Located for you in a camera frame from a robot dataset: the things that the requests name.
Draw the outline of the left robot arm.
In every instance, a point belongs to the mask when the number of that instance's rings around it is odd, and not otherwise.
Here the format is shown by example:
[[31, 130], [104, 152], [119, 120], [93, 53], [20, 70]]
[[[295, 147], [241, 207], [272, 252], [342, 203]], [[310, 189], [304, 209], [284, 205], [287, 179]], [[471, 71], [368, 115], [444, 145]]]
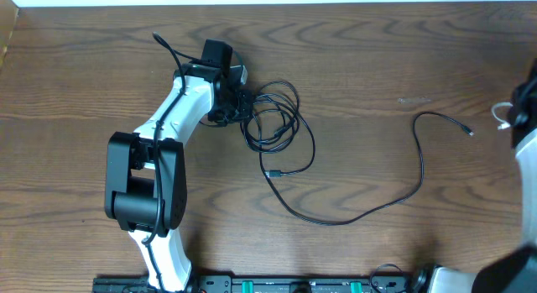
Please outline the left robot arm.
[[202, 119], [220, 128], [252, 112], [253, 96], [243, 90], [248, 72], [232, 64], [234, 56], [229, 44], [207, 39], [200, 57], [178, 63], [171, 91], [151, 118], [108, 141], [104, 210], [138, 245], [148, 286], [158, 292], [197, 288], [179, 231], [185, 146]]

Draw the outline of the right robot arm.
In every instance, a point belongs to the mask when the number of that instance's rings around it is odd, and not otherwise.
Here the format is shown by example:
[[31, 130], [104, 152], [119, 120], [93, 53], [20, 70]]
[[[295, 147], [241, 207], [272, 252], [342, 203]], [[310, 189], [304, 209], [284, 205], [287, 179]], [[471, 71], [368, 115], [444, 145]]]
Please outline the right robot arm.
[[511, 147], [519, 166], [522, 188], [520, 245], [510, 254], [465, 273], [434, 265], [409, 282], [409, 292], [536, 292], [536, 64], [508, 102], [491, 107], [498, 129], [511, 131]]

